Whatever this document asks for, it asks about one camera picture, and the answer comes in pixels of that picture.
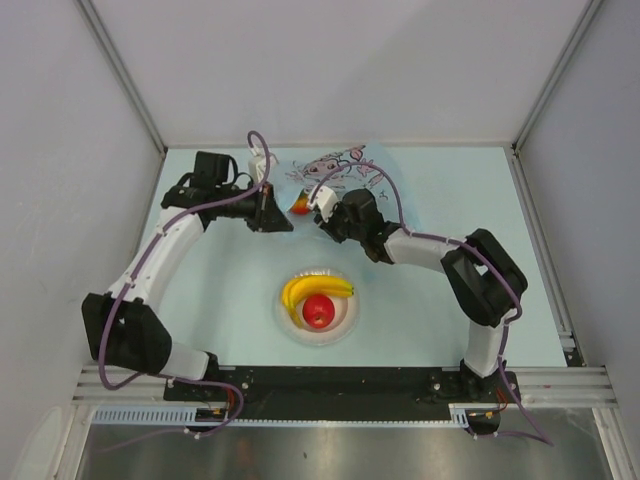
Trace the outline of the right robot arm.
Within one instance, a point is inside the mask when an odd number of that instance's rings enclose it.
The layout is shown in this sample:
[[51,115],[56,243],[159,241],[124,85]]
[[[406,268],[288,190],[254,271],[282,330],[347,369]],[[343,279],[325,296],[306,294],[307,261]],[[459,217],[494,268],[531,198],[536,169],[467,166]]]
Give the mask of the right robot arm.
[[386,220],[367,189],[338,197],[328,187],[316,187],[307,207],[332,240],[359,243],[373,262],[444,274],[470,320],[460,362],[462,391],[473,401],[484,401],[496,391],[504,372],[507,327],[522,315],[528,281],[491,232],[477,229],[463,241],[411,233],[403,224]]

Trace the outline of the yellow fake fruit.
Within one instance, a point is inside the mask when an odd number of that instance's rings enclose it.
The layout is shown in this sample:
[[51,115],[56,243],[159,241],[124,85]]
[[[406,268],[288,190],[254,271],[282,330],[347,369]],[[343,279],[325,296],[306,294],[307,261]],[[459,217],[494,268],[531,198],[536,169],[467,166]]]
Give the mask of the yellow fake fruit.
[[332,275],[303,275],[289,280],[281,291],[281,303],[296,327],[303,328],[297,305],[315,294],[349,298],[354,295],[354,286],[346,279]]

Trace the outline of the red fake apple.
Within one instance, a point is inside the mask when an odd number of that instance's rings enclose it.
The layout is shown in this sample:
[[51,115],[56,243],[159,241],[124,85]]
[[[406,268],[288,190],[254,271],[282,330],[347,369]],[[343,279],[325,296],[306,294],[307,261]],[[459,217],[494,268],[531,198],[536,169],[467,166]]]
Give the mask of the red fake apple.
[[305,323],[312,329],[320,330],[330,326],[335,318],[335,306],[331,298],[324,294],[308,297],[302,307]]

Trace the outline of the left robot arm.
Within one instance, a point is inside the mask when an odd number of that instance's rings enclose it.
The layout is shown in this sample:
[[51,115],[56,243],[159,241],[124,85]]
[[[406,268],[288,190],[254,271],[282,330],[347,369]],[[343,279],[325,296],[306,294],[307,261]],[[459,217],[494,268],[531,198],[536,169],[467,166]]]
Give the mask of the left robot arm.
[[216,355],[173,340],[158,310],[178,266],[219,218],[241,219],[260,233],[290,232],[268,178],[277,157],[252,148],[249,183],[237,185],[241,171],[226,154],[199,151],[192,171],[164,195],[158,221],[125,272],[103,294],[88,294],[81,306],[87,340],[99,375],[109,390],[106,369],[116,366],[141,375],[175,378],[197,398],[214,397],[221,387]]

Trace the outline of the light blue plastic bag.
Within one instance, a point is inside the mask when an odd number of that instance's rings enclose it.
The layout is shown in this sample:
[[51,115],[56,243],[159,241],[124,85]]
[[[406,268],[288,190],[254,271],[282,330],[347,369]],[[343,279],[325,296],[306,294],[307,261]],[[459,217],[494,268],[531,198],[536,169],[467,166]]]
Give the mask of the light blue plastic bag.
[[332,189],[337,197],[365,188],[374,195],[385,219],[398,219],[396,201],[400,200],[406,225],[413,229],[421,225],[411,189],[400,165],[380,144],[369,143],[316,158],[309,153],[300,153],[287,154],[279,159],[269,179],[274,185],[278,206],[294,225],[294,235],[320,239],[326,237],[315,224],[311,213],[298,215],[292,211],[299,196],[309,196],[326,175],[331,178],[324,186]]

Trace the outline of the orange red fake peach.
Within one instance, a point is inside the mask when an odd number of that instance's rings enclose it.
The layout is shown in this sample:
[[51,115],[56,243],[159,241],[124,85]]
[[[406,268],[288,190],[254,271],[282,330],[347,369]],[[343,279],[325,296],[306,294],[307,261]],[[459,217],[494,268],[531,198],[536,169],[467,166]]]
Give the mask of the orange red fake peach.
[[305,191],[301,191],[298,198],[290,208],[290,212],[294,215],[307,215],[310,213],[308,208],[308,195]]

